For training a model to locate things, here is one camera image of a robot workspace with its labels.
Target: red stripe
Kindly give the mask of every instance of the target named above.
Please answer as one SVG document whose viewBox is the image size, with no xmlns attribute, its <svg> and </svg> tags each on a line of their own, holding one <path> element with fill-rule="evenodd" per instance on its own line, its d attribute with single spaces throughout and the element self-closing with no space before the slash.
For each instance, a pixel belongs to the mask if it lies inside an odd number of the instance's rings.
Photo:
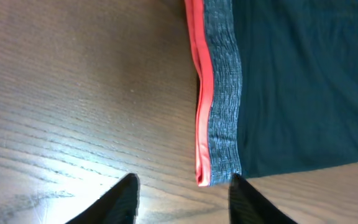
<svg viewBox="0 0 358 224">
<path fill-rule="evenodd" d="M 191 53 L 200 78 L 196 115 L 196 180 L 200 187 L 211 183 L 208 148 L 208 119 L 212 105 L 214 78 L 211 57 L 205 39 L 203 0 L 185 0 Z"/>
</svg>

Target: folded garment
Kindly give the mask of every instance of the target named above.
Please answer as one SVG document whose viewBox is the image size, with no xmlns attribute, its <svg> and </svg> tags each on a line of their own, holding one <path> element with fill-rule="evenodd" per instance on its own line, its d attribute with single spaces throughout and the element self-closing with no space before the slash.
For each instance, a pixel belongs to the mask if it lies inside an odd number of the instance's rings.
<svg viewBox="0 0 358 224">
<path fill-rule="evenodd" d="M 358 1 L 185 3 L 199 186 L 358 162 Z"/>
</svg>

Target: wooden surface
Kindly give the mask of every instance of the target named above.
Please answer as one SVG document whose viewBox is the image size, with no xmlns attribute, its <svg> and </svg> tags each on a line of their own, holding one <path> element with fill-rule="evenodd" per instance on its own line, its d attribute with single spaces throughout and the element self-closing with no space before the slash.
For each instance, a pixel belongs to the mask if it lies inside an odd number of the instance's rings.
<svg viewBox="0 0 358 224">
<path fill-rule="evenodd" d="M 228 223 L 195 183 L 180 1 L 0 0 L 0 223 L 63 223 L 127 172 L 138 223 Z M 358 223 L 358 164 L 253 179 L 300 223 Z"/>
</svg>

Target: dark green cloth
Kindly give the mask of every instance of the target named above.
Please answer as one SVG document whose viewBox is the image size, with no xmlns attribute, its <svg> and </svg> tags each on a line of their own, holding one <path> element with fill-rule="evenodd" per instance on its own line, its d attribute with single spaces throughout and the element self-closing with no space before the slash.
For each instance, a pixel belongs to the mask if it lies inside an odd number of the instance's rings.
<svg viewBox="0 0 358 224">
<path fill-rule="evenodd" d="M 232 3 L 242 175 L 358 162 L 358 1 Z"/>
</svg>

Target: gray fabric strip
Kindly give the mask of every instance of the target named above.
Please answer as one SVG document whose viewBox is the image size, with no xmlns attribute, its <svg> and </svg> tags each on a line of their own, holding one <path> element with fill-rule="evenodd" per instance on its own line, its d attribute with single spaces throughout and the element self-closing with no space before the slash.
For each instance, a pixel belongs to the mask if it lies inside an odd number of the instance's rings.
<svg viewBox="0 0 358 224">
<path fill-rule="evenodd" d="M 242 86 L 231 0 L 204 0 L 206 41 L 214 71 L 214 96 L 208 121 L 211 185 L 241 174 L 237 122 Z"/>
</svg>

